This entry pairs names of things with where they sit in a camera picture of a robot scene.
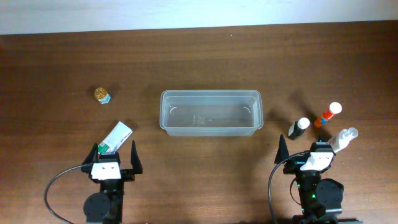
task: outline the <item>brown wooden surface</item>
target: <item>brown wooden surface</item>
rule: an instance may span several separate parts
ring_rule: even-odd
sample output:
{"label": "brown wooden surface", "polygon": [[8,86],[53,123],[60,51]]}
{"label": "brown wooden surface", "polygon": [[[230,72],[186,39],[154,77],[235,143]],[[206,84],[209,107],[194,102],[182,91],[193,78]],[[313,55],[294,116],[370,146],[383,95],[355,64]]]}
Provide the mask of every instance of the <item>brown wooden surface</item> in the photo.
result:
{"label": "brown wooden surface", "polygon": [[[144,174],[125,185],[123,223],[237,223],[270,219],[267,183],[279,135],[332,101],[343,112],[323,128],[359,137],[323,177],[345,185],[340,218],[398,219],[398,22],[82,32],[0,37],[0,222],[59,223],[43,203],[48,181],[81,164],[117,121],[134,128]],[[101,105],[93,89],[112,99]],[[250,89],[264,127],[250,137],[172,138],[159,127],[164,90]],[[312,127],[291,151],[309,149]],[[300,214],[293,176],[278,170],[278,217]],[[50,189],[60,215],[84,223],[99,185],[73,171]]]}

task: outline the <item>white wall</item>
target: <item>white wall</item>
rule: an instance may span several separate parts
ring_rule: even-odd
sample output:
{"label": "white wall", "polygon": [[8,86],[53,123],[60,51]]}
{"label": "white wall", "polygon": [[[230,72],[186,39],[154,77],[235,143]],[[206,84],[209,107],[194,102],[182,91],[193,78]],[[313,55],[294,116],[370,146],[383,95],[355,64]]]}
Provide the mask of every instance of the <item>white wall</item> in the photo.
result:
{"label": "white wall", "polygon": [[0,34],[398,19],[398,0],[0,0]]}

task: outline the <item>black bottle with white cap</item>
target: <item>black bottle with white cap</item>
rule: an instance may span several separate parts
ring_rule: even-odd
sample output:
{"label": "black bottle with white cap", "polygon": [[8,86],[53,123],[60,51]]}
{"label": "black bottle with white cap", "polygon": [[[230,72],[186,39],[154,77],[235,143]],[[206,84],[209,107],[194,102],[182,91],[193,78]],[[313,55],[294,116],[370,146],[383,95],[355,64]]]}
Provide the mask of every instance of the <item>black bottle with white cap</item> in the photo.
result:
{"label": "black bottle with white cap", "polygon": [[296,140],[304,133],[305,129],[309,126],[310,120],[308,118],[301,118],[293,125],[291,125],[287,137],[291,140]]}

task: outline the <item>black cable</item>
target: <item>black cable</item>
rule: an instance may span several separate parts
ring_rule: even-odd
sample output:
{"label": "black cable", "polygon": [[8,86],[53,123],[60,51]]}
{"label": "black cable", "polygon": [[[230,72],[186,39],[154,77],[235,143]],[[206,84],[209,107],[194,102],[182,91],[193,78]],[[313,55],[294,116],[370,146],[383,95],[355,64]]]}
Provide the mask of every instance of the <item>black cable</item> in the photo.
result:
{"label": "black cable", "polygon": [[271,175],[269,176],[269,180],[268,180],[268,204],[269,204],[269,211],[271,212],[271,217],[272,217],[272,220],[274,221],[274,224],[278,224],[278,221],[276,220],[274,209],[272,208],[272,204],[271,204],[271,181],[272,181],[272,176],[274,175],[274,173],[278,169],[278,167],[280,167],[280,165],[284,164],[286,161],[288,161],[289,159],[291,159],[293,157],[302,156],[305,153],[306,152],[299,152],[299,153],[293,154],[293,155],[289,156],[288,158],[284,159],[282,162],[280,162],[278,165],[275,166],[275,168],[271,172]]}
{"label": "black cable", "polygon": [[294,183],[295,181],[296,181],[296,177],[294,177],[294,179],[293,179],[292,182],[290,183],[290,189],[289,189],[289,191],[290,191],[290,196],[292,196],[293,201],[294,201],[295,203],[297,203],[297,205],[300,205],[300,206],[301,206],[301,204],[298,203],[298,202],[296,201],[296,199],[294,199],[293,194],[292,194],[292,186],[293,186],[293,183]]}
{"label": "black cable", "polygon": [[65,170],[65,171],[63,171],[63,172],[61,172],[61,173],[58,174],[56,177],[54,177],[54,178],[49,182],[49,184],[47,185],[47,187],[45,188],[45,191],[44,191],[44,204],[45,204],[45,206],[48,208],[48,210],[51,212],[51,214],[52,214],[53,216],[57,217],[58,219],[60,219],[61,221],[65,222],[65,223],[67,223],[67,224],[73,224],[73,223],[72,223],[71,221],[68,221],[68,220],[62,218],[62,217],[59,216],[57,213],[55,213],[55,211],[53,211],[53,210],[51,209],[51,207],[50,207],[50,205],[49,205],[49,202],[47,201],[47,194],[48,194],[48,192],[49,192],[49,188],[50,188],[50,186],[54,183],[54,181],[57,180],[62,174],[67,173],[67,172],[69,172],[69,171],[71,171],[71,170],[74,170],[74,169],[77,169],[77,168],[81,168],[81,167],[84,167],[84,166],[89,166],[89,165],[90,165],[90,164],[79,165],[79,166],[75,166],[75,167],[69,168],[69,169],[67,169],[67,170]]}

